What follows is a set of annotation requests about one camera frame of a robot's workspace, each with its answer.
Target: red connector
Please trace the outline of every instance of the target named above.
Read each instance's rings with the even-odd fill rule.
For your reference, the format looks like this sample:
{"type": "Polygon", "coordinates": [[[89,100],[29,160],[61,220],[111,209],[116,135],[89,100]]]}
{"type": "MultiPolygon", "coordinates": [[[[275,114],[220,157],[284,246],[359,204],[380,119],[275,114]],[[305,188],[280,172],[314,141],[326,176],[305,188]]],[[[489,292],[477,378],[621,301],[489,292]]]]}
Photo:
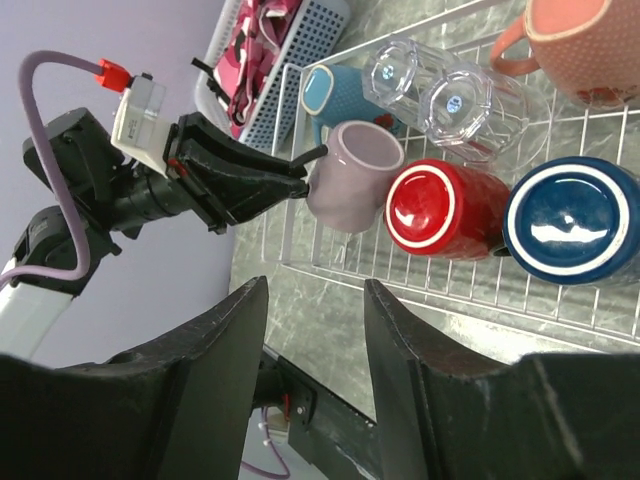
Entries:
{"type": "Polygon", "coordinates": [[[120,65],[103,58],[100,60],[102,75],[96,75],[96,80],[104,88],[122,93],[129,86],[131,75],[120,65]]]}

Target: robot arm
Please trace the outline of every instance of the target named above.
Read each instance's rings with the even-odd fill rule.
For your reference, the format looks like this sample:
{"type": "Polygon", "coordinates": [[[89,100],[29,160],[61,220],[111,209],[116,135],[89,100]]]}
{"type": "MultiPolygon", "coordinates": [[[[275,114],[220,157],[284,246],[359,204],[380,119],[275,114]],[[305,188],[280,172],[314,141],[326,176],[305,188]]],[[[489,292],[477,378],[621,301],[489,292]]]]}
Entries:
{"type": "MultiPolygon", "coordinates": [[[[111,232],[135,239],[145,223],[193,211],[209,231],[247,222],[283,200],[303,198],[303,162],[252,150],[201,113],[170,123],[159,116],[164,87],[133,77],[108,134],[85,108],[49,122],[47,137],[89,239],[91,268],[74,282],[20,276],[0,292],[0,352],[29,359],[106,255],[121,249],[111,232]],[[131,157],[127,161],[125,154],[131,157]]],[[[32,139],[25,165],[47,186],[32,139]]],[[[35,215],[18,242],[15,265],[73,269],[74,245],[58,207],[35,215]]]]}

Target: mug rim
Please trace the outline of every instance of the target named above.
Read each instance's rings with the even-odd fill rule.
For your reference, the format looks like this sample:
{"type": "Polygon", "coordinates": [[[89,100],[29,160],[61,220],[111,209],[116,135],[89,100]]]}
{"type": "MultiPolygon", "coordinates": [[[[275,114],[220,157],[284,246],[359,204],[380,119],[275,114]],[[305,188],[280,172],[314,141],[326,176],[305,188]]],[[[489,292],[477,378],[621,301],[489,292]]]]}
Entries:
{"type": "Polygon", "coordinates": [[[327,103],[329,102],[329,97],[333,92],[334,84],[335,84],[335,79],[333,77],[333,72],[329,67],[327,67],[326,65],[316,65],[315,67],[313,67],[309,72],[309,76],[304,81],[304,85],[302,87],[302,95],[300,96],[300,103],[302,104],[302,108],[304,108],[309,115],[318,115],[320,112],[322,112],[322,110],[324,110],[324,107],[327,106],[327,103]],[[324,70],[325,72],[327,72],[327,74],[329,75],[329,79],[331,80],[331,84],[329,85],[329,93],[327,94],[325,99],[322,101],[322,104],[320,105],[320,107],[318,107],[316,110],[313,110],[312,108],[309,107],[309,105],[307,105],[307,102],[304,99],[304,91],[307,88],[307,85],[309,84],[309,80],[311,80],[311,76],[313,75],[313,72],[315,70],[324,70]]]}
{"type": "Polygon", "coordinates": [[[537,0],[529,0],[527,2],[527,6],[525,7],[524,30],[527,38],[537,43],[549,43],[549,42],[555,42],[557,40],[564,40],[574,35],[578,35],[586,32],[587,30],[593,28],[600,20],[602,20],[602,18],[604,18],[606,12],[609,11],[609,9],[611,8],[611,4],[613,2],[613,0],[604,0],[602,9],[597,13],[597,15],[595,15],[591,20],[589,20],[583,25],[571,28],[569,30],[566,30],[560,33],[544,33],[543,34],[543,33],[539,33],[534,28],[534,25],[533,25],[532,9],[533,9],[533,2],[535,1],[537,0]]]}
{"type": "Polygon", "coordinates": [[[506,224],[507,233],[513,250],[517,255],[523,259],[531,268],[542,272],[547,275],[554,275],[558,277],[571,277],[576,275],[583,275],[594,270],[601,268],[604,264],[615,257],[616,253],[620,250],[622,243],[627,238],[631,223],[631,208],[629,202],[624,194],[624,191],[620,186],[606,173],[588,165],[581,165],[579,163],[563,163],[554,165],[545,170],[536,172],[527,178],[521,185],[518,186],[518,190],[513,194],[508,207],[506,224]],[[574,265],[570,267],[557,267],[546,264],[534,258],[529,254],[528,250],[520,242],[516,228],[516,216],[520,210],[526,195],[541,181],[557,174],[561,173],[582,173],[583,175],[593,177],[602,183],[613,193],[614,199],[620,212],[620,222],[618,224],[618,230],[616,231],[613,239],[607,248],[596,258],[589,260],[588,262],[580,265],[574,265]]]}
{"type": "Polygon", "coordinates": [[[402,148],[402,145],[400,145],[400,142],[398,141],[398,139],[391,132],[382,128],[380,125],[376,125],[375,123],[371,123],[371,122],[366,122],[364,120],[347,120],[346,122],[340,123],[336,127],[335,131],[336,131],[336,136],[338,140],[338,145],[340,145],[340,148],[342,149],[342,151],[349,157],[350,160],[366,168],[367,170],[373,170],[376,172],[391,172],[401,167],[402,164],[404,163],[405,152],[404,152],[404,149],[402,148]],[[365,127],[372,128],[373,130],[377,130],[381,134],[384,134],[387,138],[390,138],[398,150],[398,153],[399,153],[398,160],[393,165],[390,165],[390,166],[378,166],[378,165],[372,165],[370,163],[367,163],[364,160],[356,157],[351,152],[351,150],[345,145],[344,139],[342,138],[342,134],[344,130],[353,125],[363,125],[365,127]]]}
{"type": "Polygon", "coordinates": [[[387,219],[386,223],[389,229],[389,233],[391,234],[394,240],[400,242],[403,246],[412,248],[412,249],[430,247],[435,243],[437,243],[438,241],[440,241],[449,232],[451,224],[453,223],[455,213],[456,213],[456,193],[455,193],[453,181],[442,169],[436,167],[435,165],[421,164],[421,163],[411,165],[404,172],[402,172],[394,180],[393,184],[391,185],[391,189],[389,190],[389,194],[387,195],[387,201],[386,201],[384,213],[387,219]],[[449,197],[449,211],[447,212],[447,216],[444,222],[442,223],[442,226],[434,235],[427,238],[426,240],[414,242],[411,240],[407,240],[404,237],[402,237],[400,234],[398,234],[395,227],[393,226],[393,221],[391,219],[391,200],[393,199],[393,195],[395,194],[396,190],[400,186],[400,183],[404,179],[406,179],[409,175],[413,175],[419,172],[431,173],[437,176],[440,179],[440,181],[442,181],[442,183],[445,184],[445,187],[447,188],[447,194],[449,197]]]}

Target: pink cloth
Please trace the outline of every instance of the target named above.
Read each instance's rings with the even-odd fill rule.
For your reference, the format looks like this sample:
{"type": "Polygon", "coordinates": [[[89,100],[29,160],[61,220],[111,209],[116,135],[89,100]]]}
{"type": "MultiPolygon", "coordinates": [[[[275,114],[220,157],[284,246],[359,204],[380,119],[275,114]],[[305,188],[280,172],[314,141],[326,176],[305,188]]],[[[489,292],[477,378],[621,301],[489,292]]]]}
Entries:
{"type": "Polygon", "coordinates": [[[213,69],[226,98],[234,136],[239,136],[280,53],[302,0],[245,0],[231,42],[213,69]]]}

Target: upside-down glass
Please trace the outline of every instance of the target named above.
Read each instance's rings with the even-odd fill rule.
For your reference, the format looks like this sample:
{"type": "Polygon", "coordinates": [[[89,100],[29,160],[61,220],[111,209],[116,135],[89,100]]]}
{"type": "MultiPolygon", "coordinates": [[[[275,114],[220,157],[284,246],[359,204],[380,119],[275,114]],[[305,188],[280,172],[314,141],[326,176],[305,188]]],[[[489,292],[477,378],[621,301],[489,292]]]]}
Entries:
{"type": "Polygon", "coordinates": [[[446,50],[392,37],[369,56],[362,69],[364,96],[424,132],[424,121],[419,117],[420,95],[441,77],[443,68],[458,62],[460,59],[446,50]]]}
{"type": "Polygon", "coordinates": [[[501,165],[503,171],[520,168],[538,154],[550,119],[541,92],[470,62],[444,68],[440,75],[420,102],[424,131],[434,145],[474,164],[490,164],[518,147],[517,165],[501,165]]]}

